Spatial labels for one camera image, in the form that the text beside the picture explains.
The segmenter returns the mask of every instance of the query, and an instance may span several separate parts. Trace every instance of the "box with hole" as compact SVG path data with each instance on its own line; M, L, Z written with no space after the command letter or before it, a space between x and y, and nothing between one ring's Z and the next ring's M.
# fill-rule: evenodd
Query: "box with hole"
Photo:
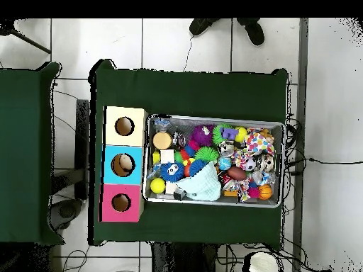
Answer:
M142 147L106 145L103 183L140 185L143 171Z
M142 108L105 106L106 144L118 146L144 145L147 113Z
M143 212L141 185L104 184L102 222L138 222Z

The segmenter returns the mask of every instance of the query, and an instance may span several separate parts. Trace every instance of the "orange ball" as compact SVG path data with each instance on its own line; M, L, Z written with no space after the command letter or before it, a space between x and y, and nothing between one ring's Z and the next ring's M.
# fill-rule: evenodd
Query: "orange ball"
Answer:
M258 187L259 199L267 200L272 196L272 189L269 185L263 185Z

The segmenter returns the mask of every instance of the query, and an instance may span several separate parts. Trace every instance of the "gray bin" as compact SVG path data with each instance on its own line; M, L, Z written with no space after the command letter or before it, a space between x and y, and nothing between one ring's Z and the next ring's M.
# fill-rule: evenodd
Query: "gray bin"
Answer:
M276 208L282 202L283 185L284 185L284 160L285 160L285 142L286 142L286 128L285 125L278 122L260 122L260 121L246 121L246 120L232 120L232 119L216 119L216 118L197 118L185 117L178 115L168 116L170 126L168 132L172 134L175 131L185 134L186 140L189 141L191 133L196 125L219 125L227 123L233 126L243 126L244 128L267 128L274 136L274 148L276 151L274 172L276 174L276 181L272 186L273 195L269 200L260 200L251 198L244 203L239 203L237 197L220 195L216 201L202 201L193 200L184 197L183 200L175 200L172 195L163 195L163 198L157 198L157 195L150 189L151 178L147 179L147 170L152 167L152 153L155 151L154 145L150 142L150 138L156 133L153 120L157 118L165 118L161 115L149 115L146 120L145 133L145 153L144 153L144 171L143 171L143 197L147 201L166 202L166 203L191 203L203 205L229 205L229 206L247 206L256 208Z

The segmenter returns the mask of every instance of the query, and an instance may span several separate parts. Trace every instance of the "round hole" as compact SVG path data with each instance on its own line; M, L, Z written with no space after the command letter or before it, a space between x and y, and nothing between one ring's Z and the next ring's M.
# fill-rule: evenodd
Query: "round hole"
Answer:
M127 136L133 133L135 124L128 117L119 118L115 123L115 130L119 135Z
M118 212L125 212L131 206L131 199L126 194L117 194L112 198L112 208Z
M111 162L111 169L120 177L129 176L135 168L135 161L128 154L117 154Z

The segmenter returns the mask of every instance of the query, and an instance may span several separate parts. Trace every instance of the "yellow box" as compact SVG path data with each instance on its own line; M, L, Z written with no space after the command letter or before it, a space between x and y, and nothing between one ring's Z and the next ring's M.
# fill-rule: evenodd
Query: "yellow box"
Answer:
M107 145L138 147L144 145L147 113L142 108L107 106L105 109Z

